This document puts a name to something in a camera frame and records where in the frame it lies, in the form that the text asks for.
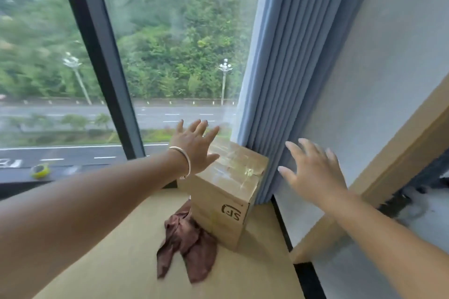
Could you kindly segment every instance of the logo on box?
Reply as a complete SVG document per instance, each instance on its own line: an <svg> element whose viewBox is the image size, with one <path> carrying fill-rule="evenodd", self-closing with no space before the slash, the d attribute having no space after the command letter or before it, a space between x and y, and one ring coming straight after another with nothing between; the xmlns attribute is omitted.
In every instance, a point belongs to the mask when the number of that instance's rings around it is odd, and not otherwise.
<svg viewBox="0 0 449 299"><path fill-rule="evenodd" d="M234 208L233 206L228 205L228 204L224 204L221 207L221 212L232 217L236 221L240 220L240 215L242 214L242 212L239 211L237 208Z"/></svg>

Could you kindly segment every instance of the bangle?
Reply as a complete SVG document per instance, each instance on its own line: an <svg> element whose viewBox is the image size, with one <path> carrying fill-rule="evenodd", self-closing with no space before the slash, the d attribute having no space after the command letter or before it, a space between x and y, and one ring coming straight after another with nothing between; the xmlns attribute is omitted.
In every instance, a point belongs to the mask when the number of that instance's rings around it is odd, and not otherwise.
<svg viewBox="0 0 449 299"><path fill-rule="evenodd" d="M192 165L190 164L190 159L188 158L188 154L182 148L180 148L178 146L171 146L171 147L169 147L169 149L178 150L181 154L184 155L185 159L187 160L188 174L183 177L180 177L181 180L185 180L190 175L190 172L192 170Z"/></svg>

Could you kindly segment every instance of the grass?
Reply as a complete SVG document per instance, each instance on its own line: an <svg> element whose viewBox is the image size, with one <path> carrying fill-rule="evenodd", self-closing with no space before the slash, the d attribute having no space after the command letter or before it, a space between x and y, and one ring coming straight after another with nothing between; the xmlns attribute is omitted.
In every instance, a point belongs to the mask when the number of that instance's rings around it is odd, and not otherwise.
<svg viewBox="0 0 449 299"><path fill-rule="evenodd" d="M168 142L175 129L142 129L143 143ZM231 128L223 126L220 137L230 138ZM51 131L51 132L0 132L0 146L58 146L120 144L118 134L112 130L92 129L86 131Z"/></svg>

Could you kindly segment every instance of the asphalt road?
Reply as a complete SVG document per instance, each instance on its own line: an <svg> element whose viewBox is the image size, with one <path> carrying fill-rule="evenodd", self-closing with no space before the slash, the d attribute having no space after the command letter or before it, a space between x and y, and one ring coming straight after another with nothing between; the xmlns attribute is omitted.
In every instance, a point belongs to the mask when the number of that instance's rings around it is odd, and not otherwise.
<svg viewBox="0 0 449 299"><path fill-rule="evenodd" d="M196 119L207 119L211 123L233 123L235 106L137 106L134 108L138 124L141 129L174 127L183 119L192 122ZM4 105L0 106L0 126L6 125L6 118L10 116L28 117L31 114L46 115L55 121L62 119L64 115L83 115L94 120L98 114L108 114L109 110L102 105Z"/></svg>
<svg viewBox="0 0 449 299"><path fill-rule="evenodd" d="M168 143L145 144L147 155L163 151ZM30 147L0 149L0 160L8 166L32 167L40 163L55 166L113 164L126 161L121 145L91 145L64 147Z"/></svg>

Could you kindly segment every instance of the person's left hand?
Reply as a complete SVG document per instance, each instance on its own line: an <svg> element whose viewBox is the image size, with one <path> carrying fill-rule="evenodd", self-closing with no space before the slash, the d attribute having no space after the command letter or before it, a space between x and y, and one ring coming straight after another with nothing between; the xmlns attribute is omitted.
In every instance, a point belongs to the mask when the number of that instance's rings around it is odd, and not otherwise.
<svg viewBox="0 0 449 299"><path fill-rule="evenodd" d="M219 154L207 154L209 146L217 136L220 127L216 126L204 135L207 121L198 119L190 124L186 131L184 131L183 124L183 120L178 123L176 133L171 138L169 146L177 146L183 149L190 159L190 174L198 174L220 157Z"/></svg>

